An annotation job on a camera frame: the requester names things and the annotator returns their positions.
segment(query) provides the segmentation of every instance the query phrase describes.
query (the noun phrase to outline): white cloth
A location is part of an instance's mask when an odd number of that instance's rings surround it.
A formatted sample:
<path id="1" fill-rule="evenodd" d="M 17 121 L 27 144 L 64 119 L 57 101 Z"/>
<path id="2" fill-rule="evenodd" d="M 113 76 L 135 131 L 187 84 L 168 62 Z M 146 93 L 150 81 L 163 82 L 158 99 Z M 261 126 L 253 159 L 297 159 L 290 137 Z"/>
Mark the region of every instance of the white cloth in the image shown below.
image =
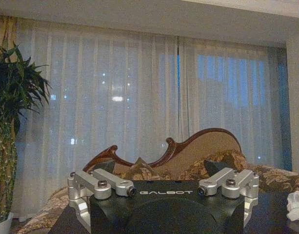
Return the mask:
<path id="1" fill-rule="evenodd" d="M 287 200 L 288 219 L 291 221 L 299 220 L 299 191 L 290 193 Z"/>

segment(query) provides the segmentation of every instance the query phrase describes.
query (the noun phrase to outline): screw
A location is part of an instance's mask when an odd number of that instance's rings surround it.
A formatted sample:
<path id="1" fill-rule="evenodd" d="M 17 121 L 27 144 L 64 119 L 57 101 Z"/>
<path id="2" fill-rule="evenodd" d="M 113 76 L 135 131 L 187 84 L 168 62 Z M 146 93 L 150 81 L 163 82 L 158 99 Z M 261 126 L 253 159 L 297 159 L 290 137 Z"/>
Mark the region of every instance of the screw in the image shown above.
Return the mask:
<path id="1" fill-rule="evenodd" d="M 198 194 L 199 194 L 200 196 L 207 196 L 207 189 L 204 188 L 204 187 L 199 187 L 199 188 L 198 188 Z"/>
<path id="2" fill-rule="evenodd" d="M 236 185 L 236 181 L 234 179 L 227 179 L 226 185 L 230 187 L 234 187 Z"/>
<path id="3" fill-rule="evenodd" d="M 98 183 L 97 183 L 97 186 L 99 188 L 105 188 L 105 187 L 107 187 L 107 180 L 99 180 Z"/>
<path id="4" fill-rule="evenodd" d="M 128 196 L 133 197 L 136 194 L 136 188 L 131 186 L 128 188 L 126 193 L 128 194 Z"/>

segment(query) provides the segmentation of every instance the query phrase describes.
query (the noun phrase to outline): beige curtain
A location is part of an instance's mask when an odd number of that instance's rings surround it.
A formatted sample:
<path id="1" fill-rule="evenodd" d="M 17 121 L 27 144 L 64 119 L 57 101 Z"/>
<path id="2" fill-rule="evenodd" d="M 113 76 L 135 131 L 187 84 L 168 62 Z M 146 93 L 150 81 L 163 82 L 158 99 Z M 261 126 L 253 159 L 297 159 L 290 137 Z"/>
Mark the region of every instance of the beige curtain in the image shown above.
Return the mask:
<path id="1" fill-rule="evenodd" d="M 11 48 L 17 39 L 16 30 L 17 18 L 0 16 L 0 45 L 4 48 Z"/>

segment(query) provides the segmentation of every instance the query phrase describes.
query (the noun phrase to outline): pillow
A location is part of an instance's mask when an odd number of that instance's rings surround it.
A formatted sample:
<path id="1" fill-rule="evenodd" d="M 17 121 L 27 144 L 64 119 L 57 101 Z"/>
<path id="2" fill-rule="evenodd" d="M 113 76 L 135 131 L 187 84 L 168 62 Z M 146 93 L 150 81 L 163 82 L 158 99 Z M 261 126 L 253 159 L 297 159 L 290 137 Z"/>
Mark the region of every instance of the pillow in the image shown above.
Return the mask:
<path id="1" fill-rule="evenodd" d="M 160 172 L 159 175 L 160 175 L 161 180 L 172 180 L 172 179 L 174 179 L 172 173 L 168 169 L 165 169 L 164 171 Z"/>
<path id="2" fill-rule="evenodd" d="M 265 165 L 254 171 L 259 175 L 260 192 L 294 192 L 299 190 L 299 174 Z"/>
<path id="3" fill-rule="evenodd" d="M 212 160 L 217 162 L 225 162 L 229 167 L 237 170 L 238 172 L 247 168 L 245 156 L 237 150 L 225 150 L 207 155 L 200 160 L 195 161 L 188 169 L 183 171 L 179 180 L 201 180 L 209 178 L 207 170 L 203 164 L 205 160 Z"/>
<path id="4" fill-rule="evenodd" d="M 135 164 L 125 173 L 121 174 L 120 177 L 129 180 L 161 180 L 160 175 L 140 157 Z"/>

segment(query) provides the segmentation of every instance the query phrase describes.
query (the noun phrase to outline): sheer white curtain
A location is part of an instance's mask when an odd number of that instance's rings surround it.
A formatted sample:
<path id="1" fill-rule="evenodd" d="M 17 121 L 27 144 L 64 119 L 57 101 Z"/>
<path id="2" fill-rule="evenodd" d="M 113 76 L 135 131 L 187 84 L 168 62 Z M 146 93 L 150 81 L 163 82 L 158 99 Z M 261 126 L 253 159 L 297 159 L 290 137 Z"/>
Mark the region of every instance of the sheer white curtain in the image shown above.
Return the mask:
<path id="1" fill-rule="evenodd" d="M 221 127 L 251 163 L 283 167 L 277 49 L 180 39 L 183 138 Z"/>
<path id="2" fill-rule="evenodd" d="M 97 153 L 161 157 L 178 139 L 177 38 L 20 19 L 18 43 L 50 81 L 49 106 L 22 119 L 13 211 L 36 213 Z"/>

